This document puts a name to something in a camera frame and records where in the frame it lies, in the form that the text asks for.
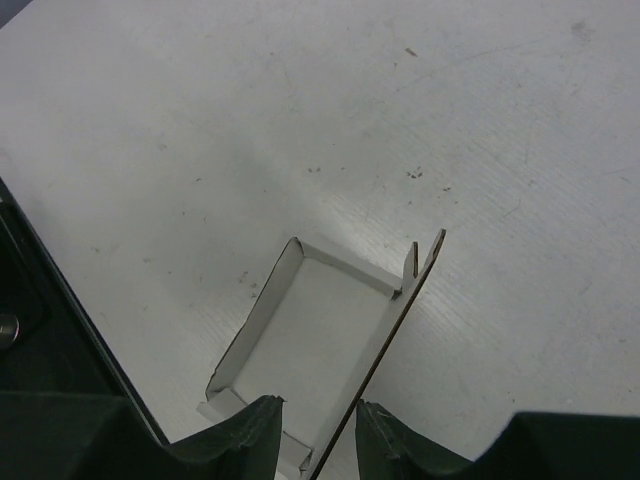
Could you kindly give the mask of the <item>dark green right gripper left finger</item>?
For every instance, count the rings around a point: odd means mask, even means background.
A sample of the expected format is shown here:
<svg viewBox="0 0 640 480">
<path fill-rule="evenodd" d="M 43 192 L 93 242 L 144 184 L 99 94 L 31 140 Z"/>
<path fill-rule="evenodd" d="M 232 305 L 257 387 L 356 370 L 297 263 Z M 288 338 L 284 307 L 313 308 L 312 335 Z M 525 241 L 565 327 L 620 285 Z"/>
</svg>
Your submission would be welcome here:
<svg viewBox="0 0 640 480">
<path fill-rule="evenodd" d="M 265 395 L 229 419 L 162 446 L 122 397 L 4 392 L 4 479 L 271 479 L 283 400 Z"/>
</svg>

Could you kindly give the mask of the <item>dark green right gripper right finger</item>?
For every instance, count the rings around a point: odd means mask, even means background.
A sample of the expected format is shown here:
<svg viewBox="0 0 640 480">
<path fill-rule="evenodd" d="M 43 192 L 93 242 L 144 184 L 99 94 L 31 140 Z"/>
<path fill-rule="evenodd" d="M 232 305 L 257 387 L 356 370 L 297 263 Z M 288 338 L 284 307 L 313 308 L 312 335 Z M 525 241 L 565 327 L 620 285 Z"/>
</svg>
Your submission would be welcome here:
<svg viewBox="0 0 640 480">
<path fill-rule="evenodd" d="M 637 417 L 518 412 L 470 461 L 378 403 L 356 409 L 362 479 L 637 479 Z"/>
</svg>

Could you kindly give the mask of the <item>white paper box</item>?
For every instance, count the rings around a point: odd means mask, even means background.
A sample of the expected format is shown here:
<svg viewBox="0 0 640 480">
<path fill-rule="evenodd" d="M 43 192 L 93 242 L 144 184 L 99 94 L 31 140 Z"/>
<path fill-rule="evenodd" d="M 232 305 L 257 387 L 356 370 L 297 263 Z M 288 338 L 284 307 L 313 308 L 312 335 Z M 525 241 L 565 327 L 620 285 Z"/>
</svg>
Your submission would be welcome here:
<svg viewBox="0 0 640 480">
<path fill-rule="evenodd" d="M 293 237 L 216 365 L 198 411 L 214 423 L 262 395 L 284 400 L 279 479 L 315 479 L 439 255 L 413 243 L 402 273 L 332 241 Z"/>
</svg>

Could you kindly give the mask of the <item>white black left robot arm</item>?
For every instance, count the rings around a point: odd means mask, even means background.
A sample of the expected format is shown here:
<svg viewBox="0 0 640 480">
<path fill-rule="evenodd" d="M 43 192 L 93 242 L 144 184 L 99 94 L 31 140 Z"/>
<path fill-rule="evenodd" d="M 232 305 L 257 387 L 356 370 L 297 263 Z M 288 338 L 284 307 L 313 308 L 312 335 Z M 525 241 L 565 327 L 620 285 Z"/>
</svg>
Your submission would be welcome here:
<svg viewBox="0 0 640 480">
<path fill-rule="evenodd" d="M 128 399 L 169 443 L 6 184 L 1 185 L 1 389 Z"/>
</svg>

